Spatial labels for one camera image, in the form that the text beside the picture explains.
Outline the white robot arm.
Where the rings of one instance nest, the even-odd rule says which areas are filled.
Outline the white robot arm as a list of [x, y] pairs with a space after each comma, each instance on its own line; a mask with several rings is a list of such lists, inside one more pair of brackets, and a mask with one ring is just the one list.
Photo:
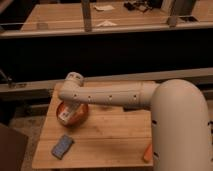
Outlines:
[[203, 93], [191, 82], [136, 82], [85, 87], [81, 74], [67, 75], [58, 97], [74, 112], [82, 104], [151, 111], [154, 171], [213, 171], [211, 120]]

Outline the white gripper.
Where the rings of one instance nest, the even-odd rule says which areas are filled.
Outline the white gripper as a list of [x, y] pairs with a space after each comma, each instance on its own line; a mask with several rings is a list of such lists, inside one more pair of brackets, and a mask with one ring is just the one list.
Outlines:
[[67, 125], [71, 121], [71, 119], [74, 117], [79, 107], [80, 107], [79, 103], [68, 104], [68, 105], [66, 105], [65, 103], [61, 103], [58, 119], [64, 125]]

